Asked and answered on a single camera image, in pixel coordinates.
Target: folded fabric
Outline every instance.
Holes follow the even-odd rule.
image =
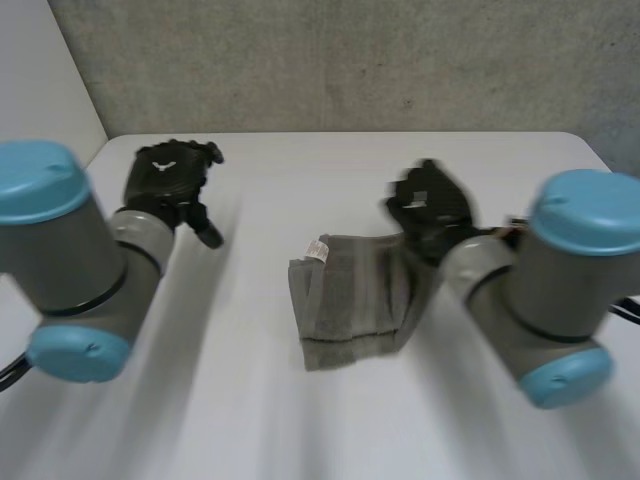
[[[399,351],[425,310],[436,269],[403,236],[323,235],[326,263],[292,260],[289,288],[307,370]]]

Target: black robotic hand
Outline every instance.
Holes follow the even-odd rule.
[[[208,219],[199,195],[209,168],[223,162],[222,152],[213,142],[169,140],[143,147],[136,152],[122,210],[150,213],[172,230],[186,222],[202,243],[218,248],[224,240]]]
[[[386,206],[405,233],[406,246],[424,262],[438,266],[458,243],[480,234],[471,203],[436,164],[423,160],[395,182]]]

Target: black ring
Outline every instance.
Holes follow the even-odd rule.
[[[92,298],[88,302],[81,303],[80,305],[76,305],[75,307],[65,308],[63,310],[43,310],[39,309],[40,313],[47,317],[73,317],[75,315],[80,315],[81,313],[87,312],[92,308],[97,307],[98,305],[103,304],[111,297],[113,297],[120,288],[124,285],[125,280],[127,279],[127,266],[122,269],[122,273],[115,281],[113,285],[111,285],[105,292],[101,293],[95,298]]]
[[[473,288],[471,289],[471,291],[467,295],[467,299],[466,299],[465,304],[469,305],[469,303],[473,299],[473,296],[476,293],[478,293],[480,288],[482,288],[484,285],[486,285],[491,280],[496,279],[500,275],[509,272],[509,270],[511,270],[511,265],[505,265],[503,267],[500,267],[500,268],[498,268],[496,270],[493,270],[493,271],[489,272],[484,278],[482,278],[480,281],[478,281],[473,286]],[[591,336],[589,336],[589,335],[580,336],[580,337],[567,337],[567,336],[564,336],[564,335],[554,335],[552,333],[545,332],[544,330],[540,330],[540,329],[538,329],[536,327],[533,327],[533,326],[529,325],[524,320],[522,320],[522,318],[520,318],[520,315],[518,315],[516,312],[513,311],[513,308],[511,308],[511,305],[509,304],[509,302],[506,301],[506,299],[504,300],[504,304],[505,304],[506,308],[509,310],[509,313],[511,313],[511,316],[513,317],[513,319],[517,322],[518,325],[520,325],[522,328],[524,328],[525,330],[527,330],[530,333],[533,333],[534,335],[536,335],[538,337],[542,337],[542,338],[544,338],[546,340],[551,340],[552,342],[559,342],[559,343],[582,343],[582,342],[585,342],[585,341],[591,339]]]
[[[467,298],[465,299],[465,302],[464,302],[465,305],[469,305],[474,295],[478,293],[478,290],[484,287],[491,280],[494,280],[498,278],[500,275],[507,273],[509,270],[511,270],[511,265],[503,265],[502,267],[496,268],[495,270],[492,270],[489,273],[487,273],[482,279],[476,282],[476,284],[473,286],[473,288],[467,295]]]
[[[156,269],[158,270],[158,274],[162,276],[162,268],[160,264],[144,248],[141,248],[138,245],[134,245],[133,243],[123,242],[122,240],[118,240],[118,245],[120,245],[122,248],[126,248],[127,250],[131,250],[132,252],[139,253],[140,255],[145,257],[147,260],[149,260],[149,262],[151,262],[154,267],[156,267]]]

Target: white wall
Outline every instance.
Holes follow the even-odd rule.
[[[107,141],[46,0],[0,0],[0,141],[55,140],[88,164]]]

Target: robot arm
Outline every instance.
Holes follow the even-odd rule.
[[[124,368],[186,222],[210,248],[223,239],[198,196],[222,163],[213,143],[171,140],[136,154],[124,207],[107,225],[88,180],[51,142],[0,146],[0,271],[42,313],[6,388],[33,366],[72,382]]]
[[[534,405],[598,390],[613,362],[593,335],[612,303],[640,292],[640,181],[591,170],[551,178],[514,251],[473,227],[464,193],[443,176],[426,161],[387,202],[414,258],[439,266]],[[426,205],[411,201],[417,192]]]

